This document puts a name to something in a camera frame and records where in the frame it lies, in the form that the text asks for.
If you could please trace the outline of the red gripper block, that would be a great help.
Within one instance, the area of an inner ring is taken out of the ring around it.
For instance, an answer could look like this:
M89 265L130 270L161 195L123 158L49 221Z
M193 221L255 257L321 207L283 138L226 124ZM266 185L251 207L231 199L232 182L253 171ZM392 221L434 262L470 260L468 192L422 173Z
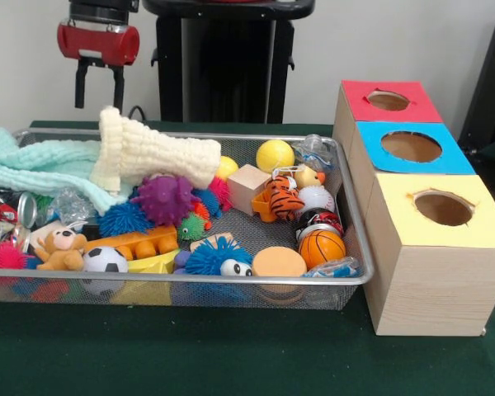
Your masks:
M64 20L57 29L58 46L65 58L99 59L104 64L126 66L134 63L139 52L139 32L133 26L113 25L80 20ZM84 107L87 71L91 63L78 61L75 75L75 102ZM123 107L125 78L123 68L112 68L113 106Z

